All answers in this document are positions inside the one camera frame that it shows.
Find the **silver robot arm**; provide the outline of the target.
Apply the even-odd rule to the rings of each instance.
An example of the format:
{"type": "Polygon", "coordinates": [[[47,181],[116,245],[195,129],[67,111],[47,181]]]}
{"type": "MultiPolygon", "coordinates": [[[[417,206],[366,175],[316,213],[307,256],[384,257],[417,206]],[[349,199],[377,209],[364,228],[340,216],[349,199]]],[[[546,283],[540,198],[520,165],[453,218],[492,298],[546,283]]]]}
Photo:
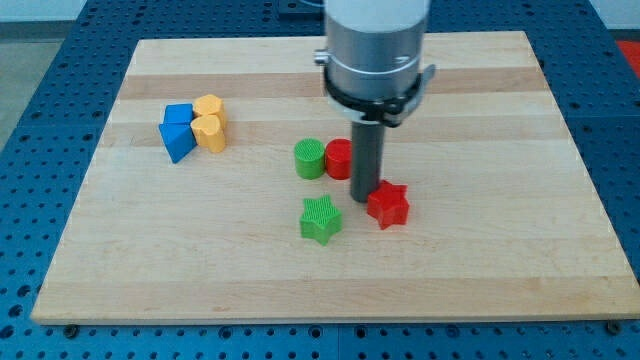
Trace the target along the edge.
{"type": "Polygon", "coordinates": [[[395,128],[422,102],[435,66],[422,68],[430,0],[326,0],[324,67],[330,101],[352,122],[395,128]]]}

